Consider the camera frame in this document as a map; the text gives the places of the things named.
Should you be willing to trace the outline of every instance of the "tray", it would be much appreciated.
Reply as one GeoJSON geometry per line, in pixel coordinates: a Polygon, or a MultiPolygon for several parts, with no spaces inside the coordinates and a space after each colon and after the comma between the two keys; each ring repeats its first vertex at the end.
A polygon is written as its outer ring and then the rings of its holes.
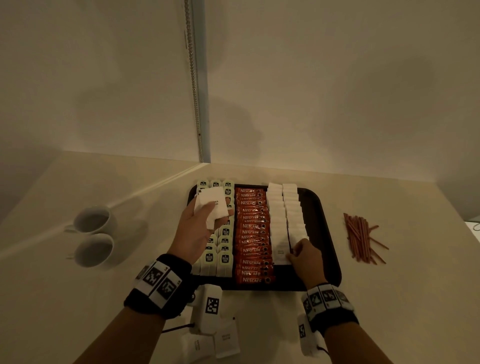
{"type": "MultiPolygon", "coordinates": [[[[241,188],[262,188],[265,191],[268,186],[253,185],[253,184],[235,184],[235,187],[241,188]]],[[[313,192],[306,188],[298,188],[299,201],[303,211],[303,219],[305,221],[305,229],[310,237],[312,245],[322,252],[324,261],[324,273],[328,282],[340,285],[342,281],[342,272],[340,264],[336,257],[335,248],[333,246],[330,231],[325,220],[324,211],[320,199],[313,192]]],[[[190,190],[188,196],[188,203],[195,197],[197,186],[195,185],[190,190]]],[[[235,278],[223,277],[206,277],[194,276],[196,283],[200,284],[215,284],[220,286],[224,291],[305,291],[305,285],[298,278],[291,265],[288,266],[274,266],[274,273],[276,280],[270,284],[237,284],[235,278]]]]}

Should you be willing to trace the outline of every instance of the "wrist-mounted device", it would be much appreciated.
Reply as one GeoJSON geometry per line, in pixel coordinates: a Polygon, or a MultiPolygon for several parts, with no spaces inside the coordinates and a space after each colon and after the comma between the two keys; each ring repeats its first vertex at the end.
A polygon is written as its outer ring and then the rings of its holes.
{"type": "Polygon", "coordinates": [[[191,301],[195,291],[191,271],[192,265],[185,260],[162,254],[143,267],[123,305],[140,314],[174,318],[191,301]]]}
{"type": "Polygon", "coordinates": [[[359,323],[346,295],[332,284],[324,283],[309,289],[301,300],[312,332],[319,331],[322,336],[331,326],[359,323]]]}

